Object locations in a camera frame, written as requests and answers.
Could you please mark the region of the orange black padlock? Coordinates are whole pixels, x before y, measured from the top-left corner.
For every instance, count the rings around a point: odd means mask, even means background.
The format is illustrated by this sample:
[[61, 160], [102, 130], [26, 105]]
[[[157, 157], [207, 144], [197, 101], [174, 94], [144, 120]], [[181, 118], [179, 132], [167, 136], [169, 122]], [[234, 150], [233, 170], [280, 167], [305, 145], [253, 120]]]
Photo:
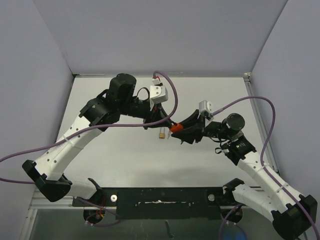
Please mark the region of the orange black padlock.
[[184, 126], [181, 123], [174, 123], [169, 129], [172, 133], [180, 132], [184, 129]]

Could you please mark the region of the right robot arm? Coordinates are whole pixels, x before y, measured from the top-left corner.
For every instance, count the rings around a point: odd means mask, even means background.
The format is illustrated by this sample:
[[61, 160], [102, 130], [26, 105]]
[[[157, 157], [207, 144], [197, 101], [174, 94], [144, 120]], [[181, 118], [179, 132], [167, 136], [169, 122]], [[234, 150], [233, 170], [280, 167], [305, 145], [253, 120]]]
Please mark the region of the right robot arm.
[[296, 240], [316, 221], [318, 203], [311, 195], [304, 196], [291, 187], [268, 163], [261, 161], [261, 155], [242, 132], [244, 126], [240, 114], [232, 113], [217, 122], [196, 110], [184, 121], [173, 124], [170, 131], [173, 138], [188, 144], [198, 143], [204, 137], [220, 140], [215, 151], [223, 153], [263, 190], [256, 191], [235, 178], [222, 187], [223, 200], [252, 208], [271, 221], [284, 240]]

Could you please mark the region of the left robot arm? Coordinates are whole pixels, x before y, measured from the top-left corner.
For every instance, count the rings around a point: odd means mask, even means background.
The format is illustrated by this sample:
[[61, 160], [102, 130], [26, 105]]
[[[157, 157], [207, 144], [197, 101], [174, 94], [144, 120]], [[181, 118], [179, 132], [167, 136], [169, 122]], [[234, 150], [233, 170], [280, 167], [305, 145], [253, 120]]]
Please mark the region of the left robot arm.
[[83, 198], [92, 206], [100, 203], [102, 188], [95, 180], [67, 178], [64, 171], [86, 145], [117, 123], [121, 116], [142, 119], [144, 129], [172, 126], [162, 107], [168, 100], [168, 91], [160, 78], [152, 77], [145, 100], [134, 95], [136, 83], [134, 76], [119, 73], [110, 80], [107, 89], [86, 103], [58, 142], [36, 160], [26, 160], [22, 164], [23, 170], [50, 202], [70, 196]]

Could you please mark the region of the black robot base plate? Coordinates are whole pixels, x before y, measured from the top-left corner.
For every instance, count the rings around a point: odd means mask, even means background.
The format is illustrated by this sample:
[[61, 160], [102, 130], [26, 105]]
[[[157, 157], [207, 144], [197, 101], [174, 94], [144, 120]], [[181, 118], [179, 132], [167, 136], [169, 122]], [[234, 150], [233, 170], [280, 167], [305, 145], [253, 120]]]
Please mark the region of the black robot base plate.
[[104, 187], [88, 201], [121, 220], [220, 220], [237, 204], [221, 187]]

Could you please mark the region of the long shackle brass padlock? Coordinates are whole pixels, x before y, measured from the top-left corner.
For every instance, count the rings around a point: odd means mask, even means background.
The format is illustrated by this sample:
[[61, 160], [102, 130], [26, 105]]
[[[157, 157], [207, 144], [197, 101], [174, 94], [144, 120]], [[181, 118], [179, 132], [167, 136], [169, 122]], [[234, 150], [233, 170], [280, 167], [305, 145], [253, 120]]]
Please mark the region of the long shackle brass padlock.
[[166, 138], [166, 130], [165, 130], [164, 127], [160, 128], [158, 138], [159, 139], [165, 139]]

